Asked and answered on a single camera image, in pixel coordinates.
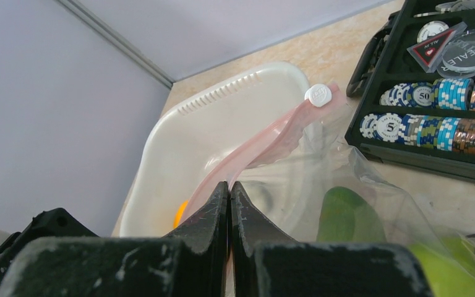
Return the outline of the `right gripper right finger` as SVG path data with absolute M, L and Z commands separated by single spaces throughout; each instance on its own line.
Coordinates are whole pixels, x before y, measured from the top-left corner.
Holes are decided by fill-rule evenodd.
M 419 261 L 382 243 L 302 243 L 251 202 L 229 195 L 236 296 L 431 296 Z

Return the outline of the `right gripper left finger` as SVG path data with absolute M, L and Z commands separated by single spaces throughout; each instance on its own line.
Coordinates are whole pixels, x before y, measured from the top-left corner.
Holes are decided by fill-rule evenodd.
M 226 182 L 161 238 L 45 237 L 12 261 L 0 296 L 223 296 Z

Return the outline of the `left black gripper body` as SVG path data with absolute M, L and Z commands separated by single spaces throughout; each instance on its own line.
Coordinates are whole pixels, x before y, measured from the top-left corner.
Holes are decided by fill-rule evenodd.
M 30 242 L 43 237 L 96 237 L 66 209 L 43 211 L 21 232 L 12 233 L 0 244 L 0 284 L 16 255 Z

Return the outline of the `clear zip top bag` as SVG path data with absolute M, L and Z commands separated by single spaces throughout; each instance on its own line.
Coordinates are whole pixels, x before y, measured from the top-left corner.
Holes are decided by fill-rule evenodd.
M 414 199 L 387 183 L 354 147 L 337 139 L 333 129 L 346 115 L 346 99 L 336 85 L 315 85 L 320 95 L 304 101 L 222 159 L 198 185 L 181 222 L 224 181 L 229 194 L 241 183 L 251 202 L 288 236 L 302 243 L 316 236 L 326 192 L 337 186 L 358 193 L 379 215 L 387 240 L 368 242 L 423 244 L 441 254 L 442 238 L 461 238 L 475 248 L 475 235 L 432 226 Z

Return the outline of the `white plastic tub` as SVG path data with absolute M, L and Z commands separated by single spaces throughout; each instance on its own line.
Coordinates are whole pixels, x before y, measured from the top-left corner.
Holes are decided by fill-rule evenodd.
M 180 205 L 230 152 L 304 98 L 309 79 L 297 66 L 270 62 L 229 77 L 171 107 L 143 148 L 120 237 L 160 237 Z

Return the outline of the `green toy lime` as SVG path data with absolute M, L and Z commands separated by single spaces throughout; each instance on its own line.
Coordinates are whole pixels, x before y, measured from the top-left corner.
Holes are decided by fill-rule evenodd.
M 408 246 L 434 296 L 475 296 L 475 248 L 461 238 L 442 238 L 442 243 L 443 254 L 419 243 Z

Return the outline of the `green toy leaf vegetable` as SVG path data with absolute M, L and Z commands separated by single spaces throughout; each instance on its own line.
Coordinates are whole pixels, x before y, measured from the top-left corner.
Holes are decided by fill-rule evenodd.
M 358 193 L 337 186 L 324 195 L 316 236 L 318 242 L 385 242 L 382 221 Z

